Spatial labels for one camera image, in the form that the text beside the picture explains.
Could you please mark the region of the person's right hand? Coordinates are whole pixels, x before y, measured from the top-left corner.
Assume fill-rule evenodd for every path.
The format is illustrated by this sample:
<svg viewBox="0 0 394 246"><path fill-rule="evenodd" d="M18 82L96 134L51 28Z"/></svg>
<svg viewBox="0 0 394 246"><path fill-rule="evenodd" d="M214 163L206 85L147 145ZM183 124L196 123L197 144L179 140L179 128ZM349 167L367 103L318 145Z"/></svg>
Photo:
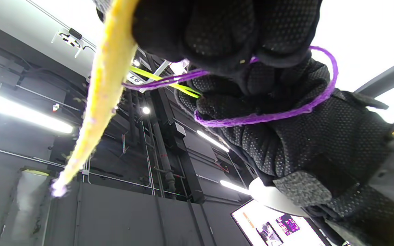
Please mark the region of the person's right hand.
<svg viewBox="0 0 394 246"><path fill-rule="evenodd" d="M253 57L289 68L310 54L320 0L141 0L132 34L142 50L219 75Z"/></svg>

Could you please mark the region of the person's left hand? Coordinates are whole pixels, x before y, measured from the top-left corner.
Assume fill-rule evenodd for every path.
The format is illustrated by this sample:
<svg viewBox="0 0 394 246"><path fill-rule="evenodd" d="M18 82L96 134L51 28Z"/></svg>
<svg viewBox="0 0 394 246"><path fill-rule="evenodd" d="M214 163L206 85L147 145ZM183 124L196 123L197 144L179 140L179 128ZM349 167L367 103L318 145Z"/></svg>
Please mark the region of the person's left hand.
<svg viewBox="0 0 394 246"><path fill-rule="evenodd" d="M203 76L186 83L197 99L175 91L177 103L204 120L268 114L303 106L326 89L326 65L307 58L291 68L256 62L233 78ZM368 185L388 156L391 125L370 100L335 89L310 113L267 123L208 127L336 244L394 246L394 202Z"/></svg>

